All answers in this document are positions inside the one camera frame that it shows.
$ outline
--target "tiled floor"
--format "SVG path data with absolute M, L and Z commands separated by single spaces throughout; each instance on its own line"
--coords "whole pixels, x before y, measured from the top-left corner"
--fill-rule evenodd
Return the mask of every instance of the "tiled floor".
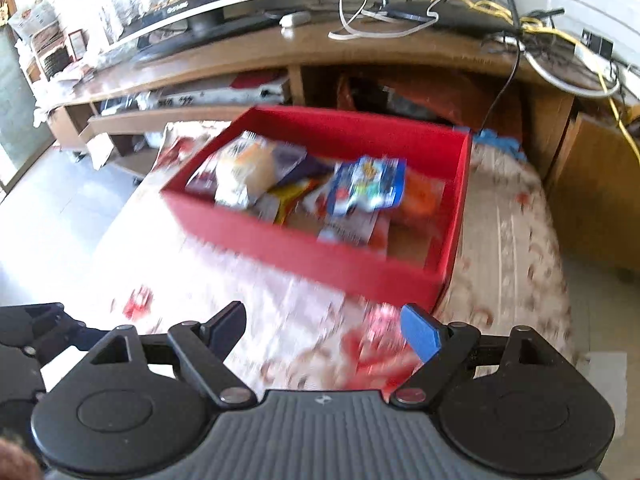
M 94 171 L 88 159 L 74 164 L 49 150 L 0 204 L 0 305 L 61 301 L 83 319 L 76 291 L 133 190 L 113 168 Z M 612 270 L 570 258 L 565 272 L 578 350 L 627 354 L 625 433 L 602 470 L 609 480 L 640 479 L 640 278 L 623 283 Z M 77 360 L 70 356 L 68 368 Z
M 115 168 L 47 151 L 0 204 L 0 305 L 59 301 L 82 319 L 79 284 L 133 191 Z
M 640 277 L 620 280 L 614 270 L 571 258 L 564 272 L 577 349 L 626 352 L 626 424 L 602 463 L 608 480 L 640 479 Z

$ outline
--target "glass door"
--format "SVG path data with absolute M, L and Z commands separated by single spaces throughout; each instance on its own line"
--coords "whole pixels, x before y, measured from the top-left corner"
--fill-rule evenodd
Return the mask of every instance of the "glass door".
M 0 200 L 52 144 L 46 124 L 33 127 L 35 98 L 9 25 L 0 28 Z

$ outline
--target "screw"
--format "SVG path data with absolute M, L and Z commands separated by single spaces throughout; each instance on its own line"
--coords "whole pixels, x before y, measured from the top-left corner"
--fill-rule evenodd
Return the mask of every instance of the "screw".
M 396 392 L 396 399 L 403 404 L 420 404 L 427 398 L 427 394 L 421 388 L 403 388 Z
M 226 388 L 220 393 L 220 400 L 227 404 L 243 404 L 251 399 L 251 391 L 240 386 Z

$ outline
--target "wooden cabinet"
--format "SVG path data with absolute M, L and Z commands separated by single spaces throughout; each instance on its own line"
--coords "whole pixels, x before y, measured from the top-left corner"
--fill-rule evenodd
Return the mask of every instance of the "wooden cabinet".
M 563 251 L 640 270 L 640 168 L 620 131 L 578 114 L 546 192 Z
M 80 133 L 87 127 L 93 114 L 88 104 L 60 107 L 51 113 L 47 124 L 60 148 L 74 152 L 86 151 L 86 143 L 81 139 Z

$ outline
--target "white cable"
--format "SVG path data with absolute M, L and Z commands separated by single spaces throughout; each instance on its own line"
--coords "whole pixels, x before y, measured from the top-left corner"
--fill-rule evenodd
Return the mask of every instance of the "white cable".
M 562 90 L 563 92 L 567 92 L 568 94 L 573 94 L 577 97 L 583 97 L 585 99 L 603 99 L 606 97 L 611 97 L 613 94 L 620 90 L 620 78 L 616 79 L 616 83 L 613 88 L 610 88 L 606 92 L 603 90 L 589 90 L 587 88 L 581 88 L 579 86 L 574 86 L 572 84 L 567 83 L 566 81 L 562 81 L 558 79 L 556 76 L 551 74 L 545 68 L 543 68 L 540 63 L 537 62 L 536 58 L 533 57 L 526 49 L 524 44 L 519 42 L 516 38 L 512 37 L 499 37 L 495 38 L 495 41 L 499 43 L 507 43 L 511 45 L 518 45 L 519 49 L 524 54 L 524 57 L 529 61 L 529 64 L 535 70 L 538 75 L 544 79 L 547 83 L 555 86 L 556 88 Z
M 397 23 L 397 22 L 404 21 L 404 20 L 396 20 L 395 18 L 390 18 L 389 16 L 387 16 L 386 14 L 383 14 L 382 12 L 370 12 L 368 10 L 364 10 L 364 8 L 367 6 L 367 1 L 368 0 L 364 0 L 360 8 L 357 10 L 357 12 L 353 16 L 351 16 L 349 21 L 347 21 L 347 19 L 344 16 L 344 6 L 343 6 L 344 0 L 339 1 L 338 12 L 340 13 L 340 21 L 342 22 L 341 30 L 346 30 L 348 34 L 339 34 L 340 30 L 329 32 L 329 38 L 331 40 L 346 41 L 346 40 L 353 40 L 354 38 L 373 38 L 373 39 L 404 38 L 409 34 L 413 34 L 414 32 L 418 32 L 419 30 L 423 30 L 424 28 L 431 27 L 431 25 L 435 24 L 440 19 L 440 15 L 431 9 L 433 9 L 433 7 L 436 4 L 440 3 L 442 0 L 435 0 L 434 2 L 431 3 L 431 5 L 429 5 L 429 8 L 427 9 L 427 12 L 426 12 L 426 15 L 433 19 L 430 22 L 421 23 L 420 25 L 417 25 L 417 27 L 412 27 L 407 30 L 402 30 L 399 32 L 367 32 L 365 30 L 356 30 L 355 28 L 351 27 L 351 23 L 361 14 L 364 16 L 368 16 L 370 18 L 375 18 L 376 20 L 380 20 L 381 22 L 387 22 L 387 23 Z

